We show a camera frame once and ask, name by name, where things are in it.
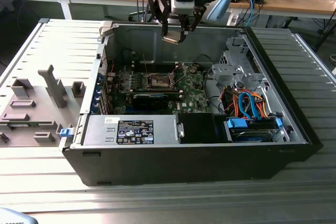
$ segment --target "blue latch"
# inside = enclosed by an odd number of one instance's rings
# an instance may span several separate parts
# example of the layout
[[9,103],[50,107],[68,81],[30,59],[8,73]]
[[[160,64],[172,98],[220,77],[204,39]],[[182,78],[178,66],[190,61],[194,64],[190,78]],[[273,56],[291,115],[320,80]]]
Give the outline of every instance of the blue latch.
[[227,126],[229,128],[236,128],[236,127],[247,128],[247,122],[245,119],[242,118],[230,118],[227,121]]
[[60,137],[73,137],[75,128],[64,128],[59,132]]
[[279,126],[279,128],[283,125],[282,120],[280,118],[276,118],[275,121],[277,125]]

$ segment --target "gray plastic part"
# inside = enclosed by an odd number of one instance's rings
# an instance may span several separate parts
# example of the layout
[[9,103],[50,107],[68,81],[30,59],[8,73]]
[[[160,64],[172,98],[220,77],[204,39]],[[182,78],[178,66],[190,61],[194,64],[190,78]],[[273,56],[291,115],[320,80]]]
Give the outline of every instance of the gray plastic part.
[[59,134],[62,129],[63,129],[63,126],[61,124],[59,124],[56,128],[56,134]]
[[0,132],[0,140],[2,140],[4,143],[7,143],[9,138],[3,132]]
[[8,121],[28,121],[28,114],[4,114],[2,120]]
[[16,79],[11,86],[11,89],[13,90],[14,94],[20,99],[20,98],[26,98],[28,97],[28,93],[26,92],[26,89],[32,89],[33,86],[30,84],[28,79]]
[[53,135],[50,132],[35,132],[34,139],[38,143],[50,143],[55,141]]
[[71,87],[73,97],[82,98],[85,94],[85,85],[82,81],[74,81]]
[[38,126],[43,130],[55,130],[57,129],[57,123],[52,121],[50,123],[39,123]]
[[10,106],[15,108],[33,108],[35,107],[35,102],[33,100],[13,100]]
[[51,96],[54,98],[56,106],[58,108],[64,108],[67,105],[67,102],[63,98],[64,86],[61,85],[63,89],[59,87],[58,84],[60,82],[56,81],[53,75],[53,70],[54,70],[54,67],[50,65],[47,70],[38,70],[37,72],[40,76],[42,76],[45,79],[49,92]]
[[12,129],[7,123],[0,123],[0,131],[11,131]]

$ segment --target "blue cable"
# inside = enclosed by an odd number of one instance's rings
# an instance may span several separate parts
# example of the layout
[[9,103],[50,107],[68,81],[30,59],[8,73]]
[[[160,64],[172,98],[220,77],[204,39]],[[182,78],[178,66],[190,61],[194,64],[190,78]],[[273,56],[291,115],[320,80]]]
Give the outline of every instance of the blue cable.
[[251,3],[251,14],[250,14],[250,18],[248,19],[248,22],[246,23],[245,26],[248,26],[248,24],[250,24],[250,21],[251,21],[252,15],[253,15],[253,8],[254,8],[253,1],[250,0],[250,3]]
[[258,111],[256,110],[256,107],[254,105],[254,99],[252,97],[251,94],[247,93],[247,92],[243,92],[240,94],[239,96],[239,100],[238,100],[238,105],[239,105],[239,110],[241,111],[242,114],[244,114],[248,119],[251,119],[251,117],[249,116],[249,114],[247,114],[244,109],[243,109],[243,105],[242,105],[242,101],[243,101],[243,97],[244,95],[248,95],[248,97],[250,98],[250,101],[251,101],[251,109],[252,109],[252,113],[253,113],[253,116],[255,118],[257,118],[258,120],[261,119],[260,115],[258,114]]

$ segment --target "sticker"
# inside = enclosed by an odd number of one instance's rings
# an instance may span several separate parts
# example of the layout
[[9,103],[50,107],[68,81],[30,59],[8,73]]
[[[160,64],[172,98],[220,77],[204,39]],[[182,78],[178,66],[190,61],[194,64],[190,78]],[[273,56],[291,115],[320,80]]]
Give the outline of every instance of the sticker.
[[117,144],[154,144],[153,121],[119,121]]
[[9,127],[29,127],[27,124],[9,124]]
[[104,123],[118,123],[120,118],[105,118]]

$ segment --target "green circuit board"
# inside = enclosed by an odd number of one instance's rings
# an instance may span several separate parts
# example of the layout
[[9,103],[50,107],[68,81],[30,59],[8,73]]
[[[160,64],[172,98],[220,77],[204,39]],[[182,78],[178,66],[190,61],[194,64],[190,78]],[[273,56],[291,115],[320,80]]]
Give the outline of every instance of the green circuit board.
[[[151,111],[150,114],[174,114],[174,113],[205,113],[210,112],[207,98],[204,94],[202,85],[203,77],[201,71],[191,72],[192,65],[185,65],[186,72],[182,69],[176,71],[174,80],[176,83],[176,91],[183,91],[183,96],[180,99],[172,99],[168,102],[167,109]],[[113,114],[141,114],[142,112],[132,112],[131,99],[134,93],[129,85],[129,81],[132,78],[131,70],[120,70],[117,73],[119,79],[119,90],[111,92],[111,100],[113,107]]]

